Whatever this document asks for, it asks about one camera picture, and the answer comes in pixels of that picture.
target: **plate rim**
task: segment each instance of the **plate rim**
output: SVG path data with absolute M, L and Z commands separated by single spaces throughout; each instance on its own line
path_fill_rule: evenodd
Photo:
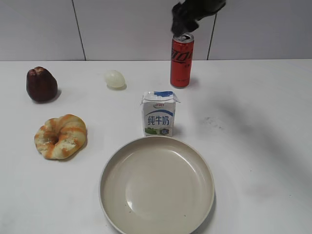
M 105 217 L 107 218 L 107 220 L 109 221 L 109 223 L 121 234 L 127 234 L 126 232 L 122 231 L 119 227 L 117 227 L 113 221 L 110 219 L 110 217 L 108 216 L 107 212 L 105 211 L 105 208 L 104 208 L 104 204 L 102 202 L 102 199 L 101 199 L 101 182 L 102 182 L 102 178 L 103 178 L 103 175 L 104 175 L 104 171 L 107 167 L 107 164 L 111 161 L 111 159 L 118 153 L 118 151 L 120 151 L 122 148 L 126 147 L 127 145 L 135 142 L 135 141 L 138 141 L 138 140 L 142 140 L 142 139 L 145 139 L 145 138 L 168 138 L 168 139 L 173 139 L 173 140 L 176 140 L 176 141 L 179 141 L 180 143 L 182 144 L 185 144 L 186 146 L 190 147 L 192 150 L 194 150 L 198 155 L 199 157 L 204 161 L 205 165 L 207 166 L 207 169 L 209 171 L 209 174 L 210 174 L 210 177 L 211 177 L 211 181 L 212 181 L 212 197 L 211 197 L 211 201 L 210 201 L 210 206 L 209 206 L 209 209 L 207 210 L 207 212 L 205 213 L 203 219 L 200 221 L 200 224 L 194 229 L 192 230 L 190 233 L 193 233 L 196 229 L 198 229 L 202 223 L 206 220 L 206 218 L 208 217 L 208 214 L 210 213 L 211 209 L 212 209 L 212 206 L 214 204 L 214 200 L 215 200 L 215 180 L 214 180 L 214 177 L 213 177 L 213 174 L 211 172 L 211 169 L 208 165 L 208 163 L 206 162 L 205 158 L 192 146 L 190 146 L 189 144 L 185 143 L 184 141 L 182 140 L 179 140 L 175 137 L 169 137 L 169 136 L 143 136 L 143 137 L 139 137 L 139 138 L 136 138 L 132 141 L 129 141 L 128 143 L 122 145 L 121 147 L 119 147 L 111 156 L 110 158 L 107 160 L 107 162 L 105 163 L 105 166 L 104 168 L 102 169 L 102 172 L 101 172 L 101 175 L 100 175 L 100 179 L 99 179 L 99 182 L 98 182 L 98 198 L 99 198 L 99 202 L 100 202 L 100 205 L 101 205 L 101 208 L 102 208 L 102 211 L 104 212 L 104 215 Z

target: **white wall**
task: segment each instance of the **white wall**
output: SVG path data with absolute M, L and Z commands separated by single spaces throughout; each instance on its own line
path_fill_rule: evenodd
M 0 60 L 84 60 L 71 0 L 0 0 Z
M 170 60 L 178 0 L 74 0 L 87 60 Z M 207 59 L 214 19 L 194 33 L 194 59 Z
M 169 60 L 178 1 L 73 0 L 87 60 Z M 312 58 L 310 9 L 311 0 L 227 0 L 209 59 Z M 207 59 L 214 19 L 194 32 L 194 59 Z M 72 0 L 0 0 L 0 60 L 84 60 Z
M 312 59 L 311 0 L 227 0 L 209 59 Z

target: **carton top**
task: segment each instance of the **carton top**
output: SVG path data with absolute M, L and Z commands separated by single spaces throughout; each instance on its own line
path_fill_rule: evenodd
M 145 92 L 142 97 L 142 103 L 146 101 L 177 101 L 180 102 L 177 96 L 172 91 L 150 91 Z

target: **bagel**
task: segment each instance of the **bagel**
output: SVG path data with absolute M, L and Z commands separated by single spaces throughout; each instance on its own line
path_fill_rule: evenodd
M 35 135 L 37 150 L 45 159 L 65 159 L 79 150 L 87 139 L 86 125 L 74 115 L 52 118 Z

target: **brown fruit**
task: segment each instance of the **brown fruit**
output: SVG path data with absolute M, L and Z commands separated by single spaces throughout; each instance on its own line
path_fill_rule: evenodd
M 58 93 L 58 83 L 43 67 L 35 67 L 27 73 L 26 90 L 30 98 L 37 102 L 49 101 Z

